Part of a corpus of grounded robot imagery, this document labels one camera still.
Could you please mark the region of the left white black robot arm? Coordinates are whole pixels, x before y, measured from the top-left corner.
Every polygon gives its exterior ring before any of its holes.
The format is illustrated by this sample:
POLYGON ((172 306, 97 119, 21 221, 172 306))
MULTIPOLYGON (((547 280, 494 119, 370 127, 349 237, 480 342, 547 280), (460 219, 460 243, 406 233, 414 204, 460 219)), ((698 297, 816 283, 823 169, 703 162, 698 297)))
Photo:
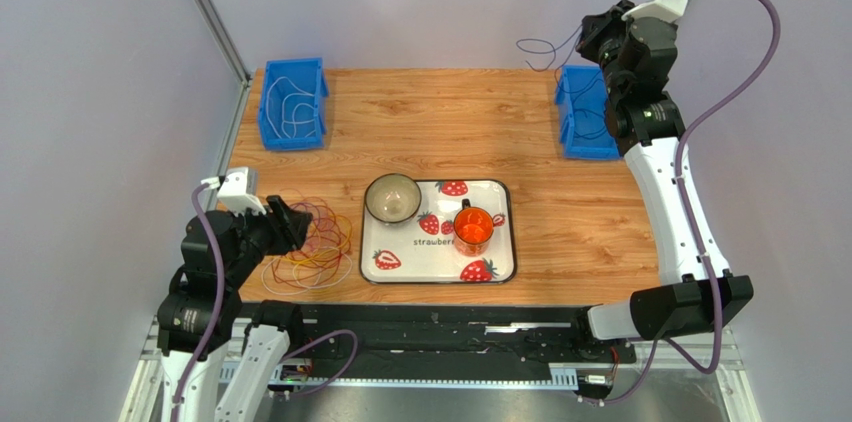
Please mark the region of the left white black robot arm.
POLYGON ((219 388, 234 324, 243 309, 240 287, 268 255, 305 243, 313 217, 270 196, 259 212, 200 211, 187 224, 182 266, 157 311, 165 421, 251 421, 273 370, 305 340, 299 305, 267 300, 245 330, 238 367, 219 388))

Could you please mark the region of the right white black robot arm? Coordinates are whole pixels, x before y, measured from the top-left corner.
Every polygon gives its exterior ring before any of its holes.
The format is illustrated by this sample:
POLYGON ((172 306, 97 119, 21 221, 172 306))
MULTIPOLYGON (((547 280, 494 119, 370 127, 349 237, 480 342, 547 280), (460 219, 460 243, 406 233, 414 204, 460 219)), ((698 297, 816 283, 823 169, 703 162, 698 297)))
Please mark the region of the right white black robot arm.
POLYGON ((638 184, 655 239, 660 284, 593 306, 599 340, 660 340, 721 331, 754 296, 712 240, 692 181, 686 131, 665 89, 677 57, 676 15, 621 0, 582 20, 577 51, 599 66, 604 120, 638 184))

